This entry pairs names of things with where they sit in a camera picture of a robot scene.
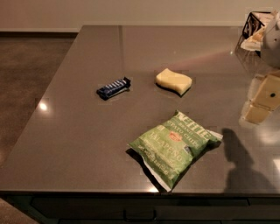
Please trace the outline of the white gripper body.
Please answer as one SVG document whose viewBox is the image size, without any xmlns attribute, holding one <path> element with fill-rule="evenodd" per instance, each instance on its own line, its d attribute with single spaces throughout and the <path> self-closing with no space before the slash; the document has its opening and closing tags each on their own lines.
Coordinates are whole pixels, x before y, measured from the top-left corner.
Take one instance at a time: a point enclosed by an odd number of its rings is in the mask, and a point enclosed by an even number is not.
<svg viewBox="0 0 280 224">
<path fill-rule="evenodd" d="M 261 58 L 271 67 L 280 68 L 280 13 L 267 24 L 262 38 Z"/>
</svg>

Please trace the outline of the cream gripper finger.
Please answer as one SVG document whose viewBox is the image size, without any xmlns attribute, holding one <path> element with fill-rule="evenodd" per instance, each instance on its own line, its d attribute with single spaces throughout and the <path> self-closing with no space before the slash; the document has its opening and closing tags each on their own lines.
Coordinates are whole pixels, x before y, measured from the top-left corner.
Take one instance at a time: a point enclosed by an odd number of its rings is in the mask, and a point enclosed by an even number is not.
<svg viewBox="0 0 280 224">
<path fill-rule="evenodd" d="M 269 115 L 270 112 L 268 110 L 249 105 L 245 112 L 244 119 L 249 123 L 258 124 L 262 123 Z"/>
<path fill-rule="evenodd" d="M 280 77 L 267 74 L 256 76 L 257 89 L 252 103 L 258 108 L 275 110 L 280 105 Z"/>
</svg>

